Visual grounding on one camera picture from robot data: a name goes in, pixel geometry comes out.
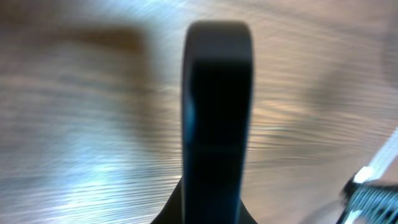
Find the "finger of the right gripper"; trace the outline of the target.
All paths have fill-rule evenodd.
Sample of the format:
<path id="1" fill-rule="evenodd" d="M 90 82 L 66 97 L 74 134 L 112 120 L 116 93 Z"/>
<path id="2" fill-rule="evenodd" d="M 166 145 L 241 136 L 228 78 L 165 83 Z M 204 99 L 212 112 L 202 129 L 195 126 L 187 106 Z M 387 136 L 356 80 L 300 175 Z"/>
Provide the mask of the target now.
<path id="1" fill-rule="evenodd" d="M 337 224 L 357 218 L 371 224 L 397 224 L 397 185 L 357 184 L 350 179 L 342 195 L 345 209 Z"/>

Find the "blue Samsung Galaxy smartphone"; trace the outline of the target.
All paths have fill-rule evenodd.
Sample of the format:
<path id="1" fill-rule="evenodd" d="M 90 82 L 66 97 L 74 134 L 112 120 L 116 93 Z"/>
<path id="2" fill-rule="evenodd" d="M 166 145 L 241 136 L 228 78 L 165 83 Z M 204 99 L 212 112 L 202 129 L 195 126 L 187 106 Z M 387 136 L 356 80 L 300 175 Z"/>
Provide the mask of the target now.
<path id="1" fill-rule="evenodd" d="M 237 223 L 253 89 L 249 27 L 198 21 L 182 67 L 184 223 Z"/>

